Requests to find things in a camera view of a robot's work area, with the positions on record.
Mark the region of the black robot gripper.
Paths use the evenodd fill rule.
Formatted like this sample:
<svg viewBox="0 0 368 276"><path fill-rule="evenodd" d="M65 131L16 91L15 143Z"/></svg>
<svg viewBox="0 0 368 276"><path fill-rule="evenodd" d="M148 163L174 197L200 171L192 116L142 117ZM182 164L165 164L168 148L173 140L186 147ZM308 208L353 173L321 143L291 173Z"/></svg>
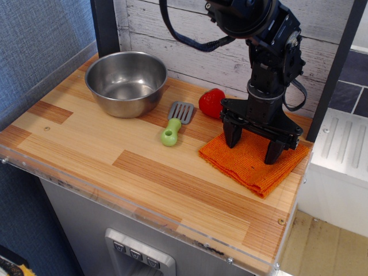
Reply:
<svg viewBox="0 0 368 276"><path fill-rule="evenodd" d="M283 111L285 88L265 93L248 86L247 91L247 99L221 100L220 118L226 144L233 148L242 136L242 129L246 129L270 140L264 163L274 164L284 149L297 148L303 130Z"/></svg>

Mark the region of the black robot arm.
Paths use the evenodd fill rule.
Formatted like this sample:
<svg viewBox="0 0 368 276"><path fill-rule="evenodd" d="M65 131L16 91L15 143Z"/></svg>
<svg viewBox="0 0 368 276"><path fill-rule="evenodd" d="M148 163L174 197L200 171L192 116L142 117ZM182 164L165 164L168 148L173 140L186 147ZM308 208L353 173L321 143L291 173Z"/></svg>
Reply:
<svg viewBox="0 0 368 276"><path fill-rule="evenodd" d="M300 22L280 1L208 1L206 10L224 33L249 47L248 98L221 101L225 141L233 148L244 129L265 137L264 162L274 164L284 150L296 149L303 133L283 111L290 85L306 93L296 80L305 65Z"/></svg>

